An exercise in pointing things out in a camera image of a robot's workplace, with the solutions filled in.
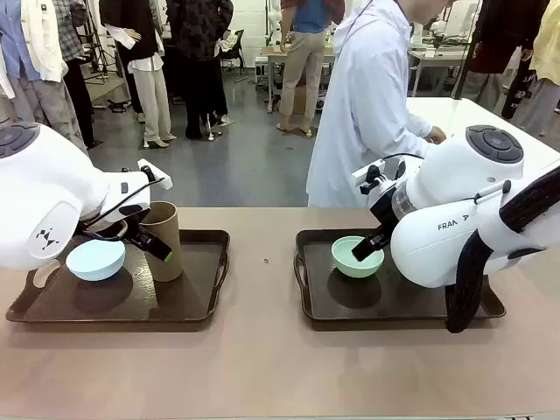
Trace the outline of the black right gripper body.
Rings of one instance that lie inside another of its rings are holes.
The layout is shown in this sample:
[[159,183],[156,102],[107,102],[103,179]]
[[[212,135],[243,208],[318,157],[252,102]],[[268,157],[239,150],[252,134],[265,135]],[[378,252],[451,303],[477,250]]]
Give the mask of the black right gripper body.
[[373,231],[374,235],[391,236],[399,222],[399,217],[393,210],[393,196],[395,187],[390,187],[370,207],[371,214],[378,220],[380,225]]

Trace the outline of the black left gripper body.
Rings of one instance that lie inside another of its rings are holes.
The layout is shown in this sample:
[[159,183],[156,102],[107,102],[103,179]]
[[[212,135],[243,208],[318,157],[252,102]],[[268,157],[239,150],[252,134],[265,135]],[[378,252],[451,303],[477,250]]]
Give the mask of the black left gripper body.
[[123,220],[127,227],[123,239],[137,248],[148,248],[152,241],[151,234],[140,226],[143,217],[142,214],[133,214]]

